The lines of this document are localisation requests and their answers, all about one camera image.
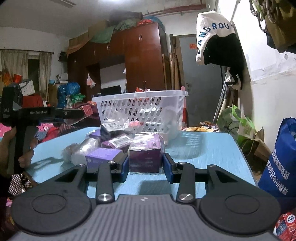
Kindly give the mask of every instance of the red bucket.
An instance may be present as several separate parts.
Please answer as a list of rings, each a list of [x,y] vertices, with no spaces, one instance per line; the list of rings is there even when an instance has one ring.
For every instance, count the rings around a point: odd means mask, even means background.
[[[19,84],[21,80],[22,80],[22,76],[21,76],[21,75],[19,75],[19,74],[15,74],[15,75],[13,76],[13,82],[14,82],[14,83]]]

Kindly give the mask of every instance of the white plastic basket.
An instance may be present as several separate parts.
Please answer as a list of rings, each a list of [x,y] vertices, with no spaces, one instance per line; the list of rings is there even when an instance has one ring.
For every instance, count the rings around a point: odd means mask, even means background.
[[[146,91],[94,97],[100,120],[133,121],[133,133],[159,132],[172,134],[181,130],[184,98],[187,91]]]

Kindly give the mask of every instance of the screw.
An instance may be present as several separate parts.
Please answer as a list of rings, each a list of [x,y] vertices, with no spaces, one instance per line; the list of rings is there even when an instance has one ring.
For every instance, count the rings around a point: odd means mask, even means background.
[[[102,202],[107,202],[112,199],[112,196],[108,193],[102,193],[98,196],[98,199]]]
[[[182,201],[191,201],[193,199],[193,196],[188,193],[183,193],[179,195],[179,199]]]

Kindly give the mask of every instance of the human hand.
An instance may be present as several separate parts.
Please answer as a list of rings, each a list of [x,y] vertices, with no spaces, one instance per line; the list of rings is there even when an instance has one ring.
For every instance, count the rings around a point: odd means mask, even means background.
[[[9,142],[15,137],[17,130],[16,127],[6,132],[0,142],[0,175],[3,177],[9,177],[7,174],[8,168],[8,154],[9,154]],[[38,140],[34,138],[30,144],[30,150],[19,158],[20,167],[26,168],[31,164],[32,157],[34,155],[34,148],[38,145]]]

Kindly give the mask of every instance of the wall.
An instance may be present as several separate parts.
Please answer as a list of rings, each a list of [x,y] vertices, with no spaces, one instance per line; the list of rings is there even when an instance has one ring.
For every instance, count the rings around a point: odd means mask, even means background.
[[[167,37],[168,52],[170,53],[170,34],[173,35],[186,35],[196,34],[196,20],[198,12],[185,12],[182,15],[175,13],[171,15],[165,15],[158,17],[165,26],[165,32]]]
[[[67,71],[66,65],[58,61],[58,55],[68,47],[68,37],[57,36],[24,28],[0,27],[0,49],[21,49],[54,52],[51,79]]]
[[[107,68],[100,69],[101,88],[108,88],[120,85],[121,92],[126,88],[126,75],[123,73],[125,64],[117,64]]]
[[[219,0],[219,11],[228,19],[235,0]],[[249,77],[240,91],[241,108],[257,130],[265,129],[265,143],[272,150],[283,118],[296,117],[296,54],[270,48],[266,34],[250,12],[248,0],[241,0],[233,20],[247,63]]]

